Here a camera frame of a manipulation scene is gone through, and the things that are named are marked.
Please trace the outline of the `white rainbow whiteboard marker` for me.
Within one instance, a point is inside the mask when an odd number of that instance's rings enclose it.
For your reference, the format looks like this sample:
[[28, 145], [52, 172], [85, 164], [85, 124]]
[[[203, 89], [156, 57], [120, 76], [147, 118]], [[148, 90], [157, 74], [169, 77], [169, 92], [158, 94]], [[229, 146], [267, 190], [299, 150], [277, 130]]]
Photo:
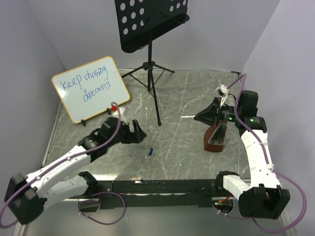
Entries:
[[180, 116], [179, 118], [194, 118], [196, 115]]

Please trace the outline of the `blue marker cap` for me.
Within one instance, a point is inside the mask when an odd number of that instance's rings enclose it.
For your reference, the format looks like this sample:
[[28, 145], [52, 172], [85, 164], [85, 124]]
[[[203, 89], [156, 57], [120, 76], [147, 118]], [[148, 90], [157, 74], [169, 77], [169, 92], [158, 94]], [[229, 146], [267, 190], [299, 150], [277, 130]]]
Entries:
[[148, 155], [151, 156], [153, 154], [153, 148], [150, 148]]

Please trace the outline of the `orange framed whiteboard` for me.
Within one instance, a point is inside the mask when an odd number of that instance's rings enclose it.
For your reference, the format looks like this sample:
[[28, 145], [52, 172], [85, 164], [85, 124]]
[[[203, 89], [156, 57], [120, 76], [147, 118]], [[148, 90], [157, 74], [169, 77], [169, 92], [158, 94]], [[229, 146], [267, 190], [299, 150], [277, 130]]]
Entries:
[[70, 120], [81, 123], [130, 100], [130, 94], [112, 57], [86, 63], [51, 79]]

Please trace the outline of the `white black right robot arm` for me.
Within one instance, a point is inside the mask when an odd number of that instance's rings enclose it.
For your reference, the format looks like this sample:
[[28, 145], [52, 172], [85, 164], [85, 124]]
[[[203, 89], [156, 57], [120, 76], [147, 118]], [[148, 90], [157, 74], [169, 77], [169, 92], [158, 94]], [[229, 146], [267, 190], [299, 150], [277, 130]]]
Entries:
[[236, 172], [220, 171], [215, 190], [225, 196], [230, 193], [238, 200], [243, 217], [278, 219], [290, 200], [289, 190], [283, 189], [273, 173], [268, 149], [268, 134], [264, 118], [257, 116], [258, 94], [244, 90], [235, 98], [235, 106], [225, 104], [228, 92], [219, 96], [193, 118], [209, 126], [204, 133], [204, 150], [221, 152], [228, 122], [234, 123], [246, 149], [251, 182], [245, 183]]

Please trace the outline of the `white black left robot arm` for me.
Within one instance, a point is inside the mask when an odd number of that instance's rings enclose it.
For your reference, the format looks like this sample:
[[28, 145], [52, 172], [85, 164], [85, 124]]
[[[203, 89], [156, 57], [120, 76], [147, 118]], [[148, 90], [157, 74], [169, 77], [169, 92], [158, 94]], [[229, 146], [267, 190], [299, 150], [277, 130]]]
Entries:
[[93, 130], [68, 153], [46, 167], [23, 176], [11, 177], [5, 194], [5, 206], [22, 225], [35, 220], [51, 205], [74, 196], [93, 197], [97, 192], [97, 180], [89, 172], [82, 172], [68, 181], [63, 178], [105, 155], [118, 143], [138, 144], [146, 138], [137, 120], [134, 130], [118, 117], [109, 117], [101, 127]]

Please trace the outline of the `brown whiteboard eraser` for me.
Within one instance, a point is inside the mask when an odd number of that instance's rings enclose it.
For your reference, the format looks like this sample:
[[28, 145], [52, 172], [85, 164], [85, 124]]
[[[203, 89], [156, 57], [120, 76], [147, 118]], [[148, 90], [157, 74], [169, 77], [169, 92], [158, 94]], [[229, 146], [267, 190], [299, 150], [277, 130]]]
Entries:
[[210, 126], [204, 133], [204, 150], [208, 152], [222, 152], [225, 142], [227, 122], [220, 121], [218, 125]]

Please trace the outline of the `black perforated music stand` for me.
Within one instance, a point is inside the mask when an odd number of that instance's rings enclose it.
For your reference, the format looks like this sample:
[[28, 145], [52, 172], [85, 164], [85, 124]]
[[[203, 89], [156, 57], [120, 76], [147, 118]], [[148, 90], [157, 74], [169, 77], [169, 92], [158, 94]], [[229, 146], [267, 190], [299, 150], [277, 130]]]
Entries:
[[152, 60], [153, 41], [185, 24], [189, 20], [187, 0], [116, 0], [115, 9], [118, 21], [120, 45], [123, 52], [131, 54], [142, 48], [148, 48], [148, 59], [143, 64], [124, 74], [140, 82], [134, 73], [147, 71], [147, 83], [142, 84], [148, 92], [153, 92], [157, 124], [161, 126], [158, 99], [153, 77], [154, 68], [163, 72], [174, 70], [156, 64]]

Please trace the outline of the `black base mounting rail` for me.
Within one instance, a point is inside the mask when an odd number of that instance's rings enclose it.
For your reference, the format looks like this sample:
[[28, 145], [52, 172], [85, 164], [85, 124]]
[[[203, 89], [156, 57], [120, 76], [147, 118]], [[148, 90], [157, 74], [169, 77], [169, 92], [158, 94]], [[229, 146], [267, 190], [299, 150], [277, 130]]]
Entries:
[[114, 193], [126, 207], [212, 207], [213, 200], [229, 194], [217, 179], [99, 180], [92, 192], [71, 199], [100, 199], [100, 209], [122, 207]]

